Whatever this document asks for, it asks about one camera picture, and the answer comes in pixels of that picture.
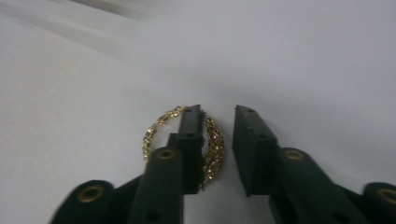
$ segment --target chain link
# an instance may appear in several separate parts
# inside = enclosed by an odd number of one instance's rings
[[[142,147],[143,157],[146,163],[149,162],[150,144],[158,128],[166,125],[169,120],[179,117],[186,108],[186,106],[177,106],[174,110],[166,111],[164,115],[157,119],[157,122],[148,128],[143,138]],[[222,165],[224,159],[224,140],[218,125],[208,115],[205,116],[205,128],[208,135],[208,150],[205,154],[205,165],[203,169],[205,174],[204,183],[208,183],[214,179]]]

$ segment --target gold bracelet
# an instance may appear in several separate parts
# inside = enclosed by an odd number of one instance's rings
[[[186,106],[177,106],[174,110],[166,111],[164,115],[157,119],[157,122],[148,128],[143,138],[142,147],[143,157],[146,163],[149,161],[151,141],[158,128],[166,125],[172,118],[179,117],[185,109]],[[205,154],[204,183],[207,183],[215,177],[222,165],[224,159],[224,140],[218,125],[208,115],[205,116],[205,128],[208,135],[208,150]]]

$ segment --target screw hole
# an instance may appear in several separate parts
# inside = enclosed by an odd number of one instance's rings
[[[174,156],[175,156],[175,152],[170,149],[166,149],[158,154],[158,158],[162,160],[168,160],[173,158]]]
[[[78,195],[81,203],[91,203],[98,200],[104,194],[104,189],[100,185],[93,185],[82,190]]]
[[[332,217],[340,223],[349,223],[350,222],[350,218],[347,215],[345,215],[344,213],[334,212],[332,214]]]
[[[162,217],[163,214],[159,210],[153,210],[146,215],[146,220],[149,222],[154,222],[160,220]]]
[[[396,190],[394,189],[379,189],[379,196],[388,203],[396,204]]]
[[[285,156],[293,161],[300,161],[304,158],[303,153],[295,150],[287,150],[285,151]]]

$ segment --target white backdrop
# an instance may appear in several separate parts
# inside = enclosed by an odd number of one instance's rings
[[[176,105],[201,104],[226,146],[185,223],[274,222],[239,181],[235,105],[341,186],[396,185],[396,2],[116,2],[128,13],[0,0],[0,223],[48,223],[75,186],[142,174],[143,134]]]

